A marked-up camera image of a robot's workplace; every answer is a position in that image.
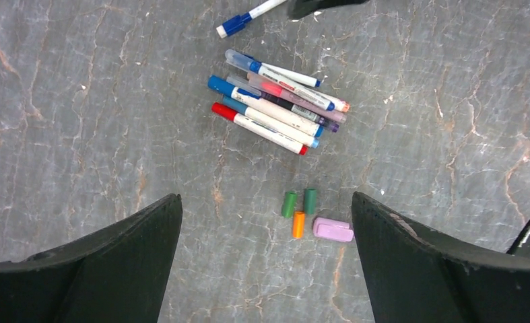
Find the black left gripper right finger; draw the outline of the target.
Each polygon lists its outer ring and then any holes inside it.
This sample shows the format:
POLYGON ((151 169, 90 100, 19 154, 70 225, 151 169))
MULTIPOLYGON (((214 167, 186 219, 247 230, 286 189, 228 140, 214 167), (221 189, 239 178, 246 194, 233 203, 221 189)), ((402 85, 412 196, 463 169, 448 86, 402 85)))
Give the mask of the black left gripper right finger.
POLYGON ((530 220, 497 252, 355 192, 352 224, 376 322, 530 322, 530 220))

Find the green marker cap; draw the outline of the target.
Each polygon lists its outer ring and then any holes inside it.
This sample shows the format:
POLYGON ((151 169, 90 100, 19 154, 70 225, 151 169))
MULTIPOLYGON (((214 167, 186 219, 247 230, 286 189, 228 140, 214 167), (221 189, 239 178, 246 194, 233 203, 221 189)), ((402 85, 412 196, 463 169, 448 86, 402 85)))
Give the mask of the green marker cap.
POLYGON ((283 217, 291 218, 294 215, 297 198, 298 195, 294 191, 288 191, 285 193, 281 208, 281 215, 283 217))
POLYGON ((303 211, 306 215, 313 215, 317 206, 317 189, 306 188, 304 190, 303 211))

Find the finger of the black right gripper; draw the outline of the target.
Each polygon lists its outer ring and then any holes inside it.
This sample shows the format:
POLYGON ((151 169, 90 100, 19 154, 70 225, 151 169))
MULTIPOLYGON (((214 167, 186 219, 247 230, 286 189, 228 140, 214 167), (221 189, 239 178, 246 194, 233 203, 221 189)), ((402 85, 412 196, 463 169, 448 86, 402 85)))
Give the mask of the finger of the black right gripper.
POLYGON ((316 11, 347 5, 361 5, 365 2, 368 0, 291 0, 288 1, 287 16, 291 20, 299 20, 316 11))

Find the blue capped white pen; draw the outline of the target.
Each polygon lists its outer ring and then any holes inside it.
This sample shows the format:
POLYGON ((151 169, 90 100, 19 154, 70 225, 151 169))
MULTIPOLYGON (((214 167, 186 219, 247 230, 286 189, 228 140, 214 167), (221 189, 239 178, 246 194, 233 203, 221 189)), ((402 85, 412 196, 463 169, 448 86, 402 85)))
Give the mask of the blue capped white pen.
POLYGON ((232 36, 243 30, 249 22, 285 2, 286 0, 268 0, 242 15, 231 17, 229 20, 216 27, 216 32, 220 38, 232 36))

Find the red capped white marker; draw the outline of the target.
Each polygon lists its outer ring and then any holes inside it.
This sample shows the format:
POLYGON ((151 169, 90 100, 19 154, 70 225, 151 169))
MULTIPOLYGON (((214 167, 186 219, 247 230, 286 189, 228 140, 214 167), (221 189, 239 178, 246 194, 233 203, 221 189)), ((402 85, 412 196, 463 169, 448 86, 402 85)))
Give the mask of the red capped white marker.
POLYGON ((297 153, 298 155, 305 155, 308 151, 308 147, 303 145, 302 143, 297 142, 285 136, 284 134, 277 132, 276 130, 270 129, 264 124, 261 124, 251 118, 248 118, 245 115, 238 113, 237 111, 221 103, 214 102, 211 107, 211 111, 227 120, 230 120, 238 126, 261 136, 262 138, 265 138, 279 146, 282 146, 283 148, 293 153, 297 153))

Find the black purple pen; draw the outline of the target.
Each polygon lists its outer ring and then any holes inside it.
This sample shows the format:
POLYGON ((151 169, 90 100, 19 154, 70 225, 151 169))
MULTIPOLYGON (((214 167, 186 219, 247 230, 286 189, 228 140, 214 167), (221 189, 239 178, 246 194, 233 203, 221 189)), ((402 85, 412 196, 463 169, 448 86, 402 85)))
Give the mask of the black purple pen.
POLYGON ((332 131, 333 133, 336 133, 339 130, 339 125, 335 121, 322 117, 315 112, 307 110, 297 104, 293 104, 283 98, 279 98, 279 97, 273 96, 271 94, 266 94, 266 93, 262 94, 261 97, 274 104, 277 104, 278 106, 281 106, 282 108, 285 108, 286 110, 289 110, 295 114, 298 114, 304 118, 307 118, 321 125, 325 129, 332 131))

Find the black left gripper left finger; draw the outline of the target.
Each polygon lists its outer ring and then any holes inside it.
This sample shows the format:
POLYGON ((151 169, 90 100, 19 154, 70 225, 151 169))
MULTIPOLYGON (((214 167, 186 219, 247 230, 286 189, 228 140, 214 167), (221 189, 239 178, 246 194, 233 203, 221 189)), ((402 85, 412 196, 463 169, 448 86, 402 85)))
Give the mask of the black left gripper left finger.
POLYGON ((156 322, 183 218, 169 194, 92 234, 0 262, 0 322, 156 322))

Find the blue capped white marker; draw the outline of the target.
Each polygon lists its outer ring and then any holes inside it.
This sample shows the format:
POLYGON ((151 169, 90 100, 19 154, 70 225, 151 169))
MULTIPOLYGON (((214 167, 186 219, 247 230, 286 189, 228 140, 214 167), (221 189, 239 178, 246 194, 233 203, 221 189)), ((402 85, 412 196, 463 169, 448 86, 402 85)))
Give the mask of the blue capped white marker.
POLYGON ((256 96, 245 89, 239 88, 218 76, 212 75, 208 79, 207 86, 307 135, 318 138, 323 133, 323 128, 319 124, 286 110, 260 96, 256 96))

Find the orange marker cap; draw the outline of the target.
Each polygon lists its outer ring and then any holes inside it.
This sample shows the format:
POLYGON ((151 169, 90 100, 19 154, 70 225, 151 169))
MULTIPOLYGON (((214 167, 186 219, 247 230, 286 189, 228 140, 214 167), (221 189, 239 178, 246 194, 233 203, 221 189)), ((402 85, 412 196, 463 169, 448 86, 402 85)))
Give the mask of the orange marker cap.
POLYGON ((295 239, 302 238, 304 234, 304 225, 306 214, 303 211, 296 211, 293 215, 292 236, 295 239))

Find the light blue capped marker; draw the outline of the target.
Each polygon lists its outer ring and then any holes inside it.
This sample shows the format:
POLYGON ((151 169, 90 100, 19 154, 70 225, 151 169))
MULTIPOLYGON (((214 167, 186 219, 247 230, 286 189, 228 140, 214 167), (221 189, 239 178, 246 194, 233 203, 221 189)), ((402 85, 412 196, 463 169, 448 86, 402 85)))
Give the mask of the light blue capped marker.
POLYGON ((222 97, 222 103, 228 106, 229 108, 237 111, 238 113, 241 113, 256 122, 263 124, 268 129, 272 129, 278 133, 282 133, 283 135, 295 141, 298 141, 307 147, 313 149, 318 147, 319 141, 315 137, 307 135, 306 133, 303 133, 302 131, 291 127, 290 125, 283 123, 282 121, 279 121, 262 112, 259 112, 258 110, 247 106, 246 104, 243 104, 228 96, 222 97))

